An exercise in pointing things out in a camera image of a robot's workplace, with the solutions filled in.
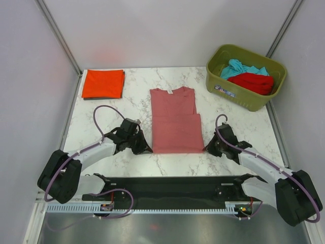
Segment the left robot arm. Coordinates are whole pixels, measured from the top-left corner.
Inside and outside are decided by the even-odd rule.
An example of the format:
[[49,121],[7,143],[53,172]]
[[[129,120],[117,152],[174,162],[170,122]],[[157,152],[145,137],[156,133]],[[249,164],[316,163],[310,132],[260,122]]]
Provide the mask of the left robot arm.
[[99,199],[111,196],[111,187],[100,175],[81,176],[81,172],[98,161],[114,156],[125,149],[134,155],[151,154],[143,130],[137,121],[126,118],[119,127],[104,134],[94,144],[72,151],[54,151],[43,169],[37,186],[45,191],[44,200],[56,200],[61,204],[69,202],[77,193],[94,193]]

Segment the pink t-shirt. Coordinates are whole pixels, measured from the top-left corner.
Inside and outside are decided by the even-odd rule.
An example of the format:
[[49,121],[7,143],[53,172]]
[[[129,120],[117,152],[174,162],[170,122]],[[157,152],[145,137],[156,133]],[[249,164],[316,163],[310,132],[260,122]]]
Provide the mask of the pink t-shirt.
[[199,154],[203,152],[201,116],[195,91],[182,86],[174,90],[150,90],[152,149],[156,154]]

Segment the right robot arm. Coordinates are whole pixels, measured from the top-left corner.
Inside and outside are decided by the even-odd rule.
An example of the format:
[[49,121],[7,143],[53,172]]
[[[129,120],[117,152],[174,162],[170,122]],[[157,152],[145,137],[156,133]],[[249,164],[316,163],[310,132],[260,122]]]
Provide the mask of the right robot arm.
[[251,144],[238,141],[230,125],[217,127],[204,150],[250,169],[255,175],[245,174],[236,179],[233,196],[238,200],[256,198],[275,208],[291,226],[320,220],[322,202],[309,174],[281,167],[261,155]]

